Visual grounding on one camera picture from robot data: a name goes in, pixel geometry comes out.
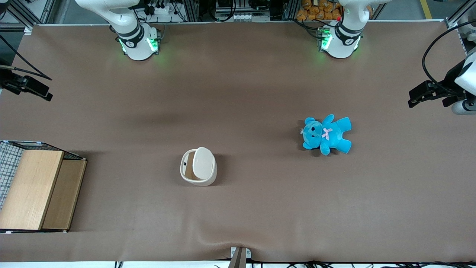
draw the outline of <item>wooden board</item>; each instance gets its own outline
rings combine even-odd
[[[69,229],[86,163],[86,160],[63,160],[50,206],[46,211],[43,229]]]
[[[1,229],[41,229],[63,154],[62,151],[23,152],[0,211]]]

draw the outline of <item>green led light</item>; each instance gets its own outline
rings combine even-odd
[[[157,41],[147,38],[147,43],[149,43],[149,47],[152,51],[157,51]]]
[[[356,45],[355,45],[355,47],[354,47],[354,50],[357,49],[357,47],[358,47],[358,42],[359,42],[359,41],[360,41],[360,36],[359,36],[359,38],[358,38],[357,41],[356,41]]]
[[[331,41],[332,34],[328,34],[327,37],[322,41],[322,49],[328,49]]]
[[[121,45],[121,47],[122,47],[122,51],[124,51],[124,53],[126,53],[126,48],[124,47],[124,44],[122,43],[122,40],[121,40],[121,39],[119,39],[119,43],[120,43],[120,45]]]

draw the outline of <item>white trash can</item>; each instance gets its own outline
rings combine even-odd
[[[182,178],[197,186],[208,186],[217,178],[217,162],[205,147],[187,151],[180,165]]]

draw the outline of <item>pink bow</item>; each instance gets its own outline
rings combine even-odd
[[[331,131],[332,131],[332,128],[329,128],[329,129],[327,129],[327,128],[324,128],[323,130],[324,130],[324,132],[325,132],[325,133],[324,133],[324,134],[322,134],[322,137],[323,137],[323,138],[325,137],[325,138],[326,138],[326,140],[329,140],[329,132],[331,132]]]

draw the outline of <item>teddy bear ear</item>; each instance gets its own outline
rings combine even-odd
[[[304,120],[304,123],[309,124],[310,122],[314,122],[314,121],[315,121],[315,119],[313,117],[308,117]]]

